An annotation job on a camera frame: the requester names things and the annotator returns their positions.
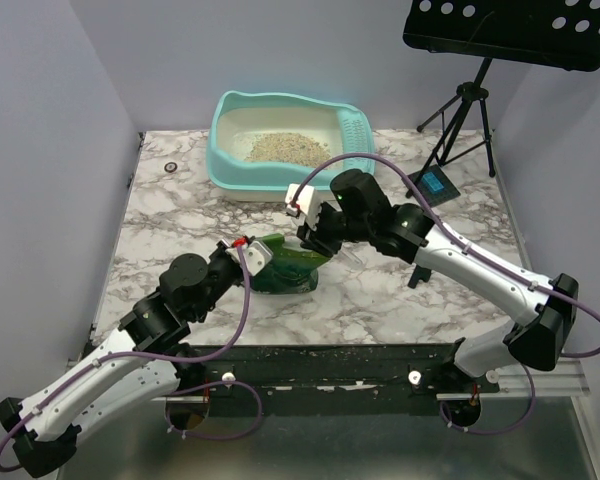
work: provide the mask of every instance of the litter box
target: litter box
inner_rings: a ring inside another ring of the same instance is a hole
[[[300,183],[311,167],[280,161],[248,162],[263,135],[297,133],[324,148],[329,158],[342,153],[373,153],[367,117],[355,107],[286,93],[225,93],[213,116],[207,145],[211,181],[234,200],[283,201],[290,183]],[[320,172],[311,185],[329,192],[329,183],[343,170],[359,168],[373,174],[374,162],[353,158]]]

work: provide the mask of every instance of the black music stand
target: black music stand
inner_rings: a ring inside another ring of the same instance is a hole
[[[424,123],[418,132],[443,116],[442,137],[433,148],[415,183],[435,159],[441,167],[485,145],[489,176],[496,170],[491,130],[482,88],[493,59],[591,72],[600,68],[600,0],[413,0],[402,36],[412,48],[429,52],[483,57],[476,78],[458,86],[456,95]],[[444,112],[462,99],[444,126]],[[484,141],[449,159],[474,102],[480,103]],[[444,147],[441,156],[438,152]]]

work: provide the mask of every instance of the perforated black panel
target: perforated black panel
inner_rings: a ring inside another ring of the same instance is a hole
[[[600,0],[413,0],[413,48],[547,65],[600,67]]]

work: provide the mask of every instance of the white marble surface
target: white marble surface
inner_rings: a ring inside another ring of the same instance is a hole
[[[411,173],[424,163],[439,132],[375,132],[378,153]],[[463,132],[457,149],[479,142]],[[240,234],[292,234],[282,204],[225,200],[205,168],[207,132],[150,132],[109,275],[95,340],[113,329],[133,304],[157,285],[170,261],[185,252],[207,256],[222,238]],[[174,174],[164,171],[176,162]],[[462,195],[436,210],[473,242],[520,264],[513,232],[483,148],[445,167]],[[393,202],[403,202],[398,177],[379,165],[376,178]],[[333,260],[320,269],[320,284],[304,295],[254,295],[242,344],[448,342],[480,334],[504,314],[465,287],[434,273],[409,289],[413,267],[383,257],[368,245],[349,247],[365,264],[351,270]],[[243,290],[231,289],[204,324],[192,326],[193,344],[223,344],[233,334]]]

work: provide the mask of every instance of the tripod leg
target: tripod leg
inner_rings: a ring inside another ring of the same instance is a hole
[[[487,149],[487,160],[489,162],[489,176],[496,176],[496,168],[493,162],[493,151],[491,150],[491,129],[489,128],[489,116],[487,115],[487,102],[480,99],[480,113],[482,114],[482,126],[484,128],[484,145]]]
[[[454,119],[456,119],[456,117],[457,119],[453,124],[453,129],[451,130],[451,135],[449,136],[449,142],[445,146],[444,151],[442,152],[442,156],[438,160],[438,165],[440,165],[441,167],[446,165],[447,158],[449,158],[449,154],[451,153],[453,144],[455,143],[456,138],[458,138],[460,129],[462,128],[462,125],[464,124],[464,121],[467,118],[470,109],[471,102],[469,100],[462,100],[462,104],[460,104],[460,108],[458,108],[458,111],[456,112],[456,115],[454,117]]]
[[[458,121],[461,109],[462,109],[462,107],[460,107],[458,109],[458,111],[453,115],[453,118],[451,119],[451,122],[449,122],[449,128],[447,128],[445,131],[442,132],[442,136],[440,137],[440,140],[438,140],[438,143],[436,143],[436,146],[433,147],[433,150],[431,151],[431,154],[429,155],[429,158],[427,158],[427,161],[425,162],[424,167],[422,167],[422,169],[420,170],[420,173],[418,173],[418,176],[416,177],[416,179],[413,182],[416,186],[418,186],[418,183],[420,183],[420,180],[422,180],[422,177],[424,176],[424,174],[429,169],[429,166],[431,165],[431,163],[434,160],[437,161],[437,159],[438,159],[438,151],[444,145],[444,142],[446,141],[447,136],[449,135],[449,132],[451,132],[451,130],[454,129],[454,127],[456,125],[456,122]],[[411,190],[408,190],[407,191],[407,198],[411,198],[412,196],[413,196],[413,192],[411,192]]]
[[[416,128],[416,130],[418,131],[418,133],[422,133],[422,131],[424,130],[424,127],[426,127],[431,122],[433,122],[436,118],[438,118],[440,115],[442,115],[442,113],[447,108],[449,108],[451,105],[453,105],[454,103],[456,103],[458,100],[460,100],[460,95],[456,95],[455,97],[453,97],[451,100],[449,100],[447,103],[445,103],[442,107],[440,107],[436,111],[436,113],[434,113],[429,118],[427,118],[423,123],[421,123],[420,125],[418,125],[417,128]]]

